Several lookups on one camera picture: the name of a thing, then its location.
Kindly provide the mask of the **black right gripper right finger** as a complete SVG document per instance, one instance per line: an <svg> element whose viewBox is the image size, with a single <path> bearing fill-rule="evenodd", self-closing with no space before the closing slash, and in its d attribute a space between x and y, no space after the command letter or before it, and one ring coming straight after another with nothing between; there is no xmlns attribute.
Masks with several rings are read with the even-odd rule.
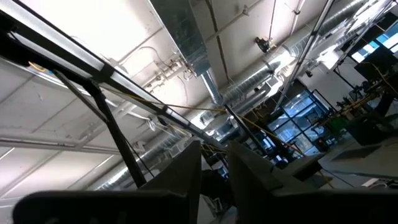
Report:
<svg viewBox="0 0 398 224"><path fill-rule="evenodd" d="M240 223L397 223L395 190L316 189L242 144L228 144Z"/></svg>

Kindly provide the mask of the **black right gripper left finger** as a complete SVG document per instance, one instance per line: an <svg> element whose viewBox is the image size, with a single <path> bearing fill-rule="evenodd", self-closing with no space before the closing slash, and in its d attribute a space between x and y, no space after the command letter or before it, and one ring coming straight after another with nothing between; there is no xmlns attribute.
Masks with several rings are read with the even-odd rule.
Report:
<svg viewBox="0 0 398 224"><path fill-rule="evenodd" d="M193 141L160 174L137 190L45 191L12 211L16 224L196 223L201 187L201 144Z"/></svg>

